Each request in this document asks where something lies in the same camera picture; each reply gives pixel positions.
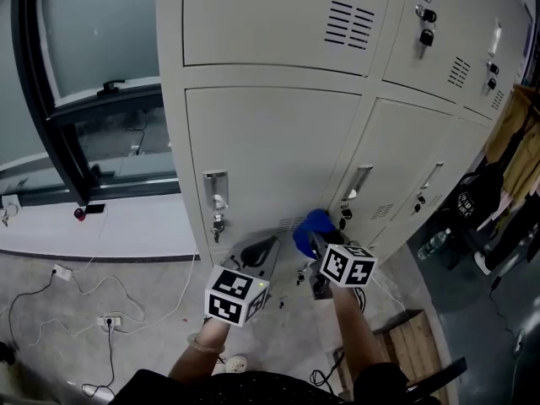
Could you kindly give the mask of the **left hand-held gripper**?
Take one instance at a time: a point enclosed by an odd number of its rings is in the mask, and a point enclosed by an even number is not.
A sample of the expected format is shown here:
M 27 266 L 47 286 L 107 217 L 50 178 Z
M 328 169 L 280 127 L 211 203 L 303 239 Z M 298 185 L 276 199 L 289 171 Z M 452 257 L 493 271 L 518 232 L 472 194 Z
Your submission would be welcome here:
M 233 246 L 229 259 L 251 275 L 214 266 L 204 299 L 204 314 L 243 327 L 265 305 L 270 283 L 252 276 L 272 276 L 280 250 L 277 236 L 250 238 Z

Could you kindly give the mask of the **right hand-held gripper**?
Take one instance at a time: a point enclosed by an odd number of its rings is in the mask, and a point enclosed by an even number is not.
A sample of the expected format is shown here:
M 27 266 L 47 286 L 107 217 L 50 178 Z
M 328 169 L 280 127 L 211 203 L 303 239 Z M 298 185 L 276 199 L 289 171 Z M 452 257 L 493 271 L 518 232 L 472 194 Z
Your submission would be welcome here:
M 315 272 L 342 289 L 365 287 L 377 266 L 375 254 L 357 246 L 356 240 L 340 230 L 327 233 L 327 241 L 320 233 L 311 231 L 310 249 L 317 260 L 311 264 Z

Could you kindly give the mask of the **blue wiping cloth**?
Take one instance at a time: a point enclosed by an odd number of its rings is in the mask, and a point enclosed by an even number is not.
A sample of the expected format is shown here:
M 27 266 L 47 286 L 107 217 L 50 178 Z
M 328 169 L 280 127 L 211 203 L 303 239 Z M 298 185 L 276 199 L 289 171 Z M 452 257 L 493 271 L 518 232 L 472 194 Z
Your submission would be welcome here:
M 336 227 L 323 209 L 315 209 L 307 214 L 293 233 L 296 248 L 306 257 L 317 260 L 318 257 L 311 249 L 310 233 L 327 234 L 336 231 Z

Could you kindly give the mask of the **grey metal locker door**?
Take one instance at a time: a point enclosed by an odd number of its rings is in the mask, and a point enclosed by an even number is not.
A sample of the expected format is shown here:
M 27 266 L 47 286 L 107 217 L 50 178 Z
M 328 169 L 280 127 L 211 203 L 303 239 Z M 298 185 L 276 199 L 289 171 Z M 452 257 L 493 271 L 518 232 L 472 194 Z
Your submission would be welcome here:
M 359 107 L 357 94 L 316 89 L 215 88 L 186 92 L 192 158 L 211 251 L 273 232 L 322 200 Z M 224 230 L 204 176 L 227 174 Z

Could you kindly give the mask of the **grey metal locker cabinet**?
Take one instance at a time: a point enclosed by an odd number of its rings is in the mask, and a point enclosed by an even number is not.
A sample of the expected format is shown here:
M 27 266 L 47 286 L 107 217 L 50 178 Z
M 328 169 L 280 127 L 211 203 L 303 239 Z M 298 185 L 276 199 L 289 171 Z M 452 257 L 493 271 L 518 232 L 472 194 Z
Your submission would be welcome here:
M 175 168 L 202 258 L 325 210 L 385 261 L 478 157 L 527 66 L 523 0 L 156 0 Z

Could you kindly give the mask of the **person's left forearm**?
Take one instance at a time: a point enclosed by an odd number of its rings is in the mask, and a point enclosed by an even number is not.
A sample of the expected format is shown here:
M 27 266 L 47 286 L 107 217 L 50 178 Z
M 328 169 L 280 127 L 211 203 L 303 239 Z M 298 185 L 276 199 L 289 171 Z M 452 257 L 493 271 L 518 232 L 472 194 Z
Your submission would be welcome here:
M 230 331 L 230 324 L 209 318 L 170 370 L 169 377 L 182 384 L 197 383 L 210 377 Z

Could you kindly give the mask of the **person's right forearm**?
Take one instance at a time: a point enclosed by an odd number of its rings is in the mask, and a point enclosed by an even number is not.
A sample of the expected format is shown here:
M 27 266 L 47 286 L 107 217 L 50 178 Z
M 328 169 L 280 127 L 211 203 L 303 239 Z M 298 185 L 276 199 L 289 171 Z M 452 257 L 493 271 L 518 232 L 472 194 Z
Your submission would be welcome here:
M 355 292 L 334 284 L 331 291 L 349 373 L 356 378 L 362 370 L 386 360 L 365 320 Z

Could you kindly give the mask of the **person's white shoe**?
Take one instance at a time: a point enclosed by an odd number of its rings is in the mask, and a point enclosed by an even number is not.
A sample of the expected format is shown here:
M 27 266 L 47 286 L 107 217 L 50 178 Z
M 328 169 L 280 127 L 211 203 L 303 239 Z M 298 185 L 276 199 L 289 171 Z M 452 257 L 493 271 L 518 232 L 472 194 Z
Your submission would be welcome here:
M 244 355 L 235 355 L 228 358 L 224 366 L 227 374 L 244 373 L 248 369 L 247 358 Z

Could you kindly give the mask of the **clear water bottle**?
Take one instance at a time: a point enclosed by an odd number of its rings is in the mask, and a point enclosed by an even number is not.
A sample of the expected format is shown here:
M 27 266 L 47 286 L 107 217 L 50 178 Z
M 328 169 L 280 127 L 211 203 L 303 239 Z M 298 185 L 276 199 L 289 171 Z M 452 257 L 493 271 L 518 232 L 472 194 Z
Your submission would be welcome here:
M 439 231 L 427 241 L 425 241 L 418 249 L 417 256 L 420 260 L 425 260 L 432 254 L 436 253 L 448 240 L 451 235 L 449 228 Z

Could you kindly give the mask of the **person's black top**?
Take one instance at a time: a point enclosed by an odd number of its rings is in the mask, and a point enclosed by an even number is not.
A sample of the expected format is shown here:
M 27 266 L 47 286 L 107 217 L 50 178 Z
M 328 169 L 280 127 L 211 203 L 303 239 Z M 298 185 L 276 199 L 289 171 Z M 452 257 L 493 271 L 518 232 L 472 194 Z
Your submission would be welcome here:
M 139 370 L 109 405 L 440 405 L 434 397 L 412 402 L 407 383 L 395 364 L 374 364 L 354 382 L 354 400 L 344 402 L 307 381 L 271 372 L 222 373 L 187 385 Z

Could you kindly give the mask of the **wooden pallet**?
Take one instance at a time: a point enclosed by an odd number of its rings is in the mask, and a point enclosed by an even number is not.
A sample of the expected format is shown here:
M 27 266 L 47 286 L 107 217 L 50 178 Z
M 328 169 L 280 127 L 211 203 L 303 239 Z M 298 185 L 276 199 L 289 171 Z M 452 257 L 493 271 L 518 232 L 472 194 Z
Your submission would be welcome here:
M 442 366 L 429 322 L 423 313 L 374 336 L 385 363 L 395 364 L 407 377 L 407 396 L 412 402 L 434 397 L 440 405 L 449 405 L 446 384 L 451 381 L 451 368 Z M 350 375 L 344 349 L 336 364 L 342 388 L 338 396 L 352 402 L 354 382 L 359 375 L 356 378 Z

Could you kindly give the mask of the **black printed tote bag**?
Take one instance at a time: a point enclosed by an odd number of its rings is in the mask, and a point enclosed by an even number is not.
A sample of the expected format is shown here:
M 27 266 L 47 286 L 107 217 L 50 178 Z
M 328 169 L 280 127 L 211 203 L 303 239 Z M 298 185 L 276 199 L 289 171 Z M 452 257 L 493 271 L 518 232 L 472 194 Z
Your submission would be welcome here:
M 454 208 L 461 230 L 476 229 L 497 210 L 503 181 L 503 174 L 489 167 L 467 173 L 460 179 Z

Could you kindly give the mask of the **small frosted window panel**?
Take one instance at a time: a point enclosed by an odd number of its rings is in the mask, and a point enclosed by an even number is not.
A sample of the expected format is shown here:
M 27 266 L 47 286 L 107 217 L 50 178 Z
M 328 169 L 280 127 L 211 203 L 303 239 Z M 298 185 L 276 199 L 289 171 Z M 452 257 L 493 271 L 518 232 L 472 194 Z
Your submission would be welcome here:
M 157 84 L 156 0 L 36 0 L 40 47 L 57 106 Z

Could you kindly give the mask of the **large frosted window panel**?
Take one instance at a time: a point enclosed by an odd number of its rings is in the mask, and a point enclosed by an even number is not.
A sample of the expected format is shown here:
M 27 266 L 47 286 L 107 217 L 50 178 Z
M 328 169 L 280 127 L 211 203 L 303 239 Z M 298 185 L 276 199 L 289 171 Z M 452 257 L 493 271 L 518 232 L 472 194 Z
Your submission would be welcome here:
M 0 170 L 46 157 L 16 66 L 11 0 L 0 0 Z

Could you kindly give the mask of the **black window frame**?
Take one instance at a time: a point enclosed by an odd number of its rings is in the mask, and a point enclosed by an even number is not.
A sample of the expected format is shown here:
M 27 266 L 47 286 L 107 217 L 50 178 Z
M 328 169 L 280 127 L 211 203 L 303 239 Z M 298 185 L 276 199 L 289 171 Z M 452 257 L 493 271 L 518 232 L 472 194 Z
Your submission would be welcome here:
M 23 206 L 173 195 L 180 192 L 162 81 L 57 106 L 41 51 L 36 0 L 11 0 L 16 66 L 56 183 L 18 186 Z

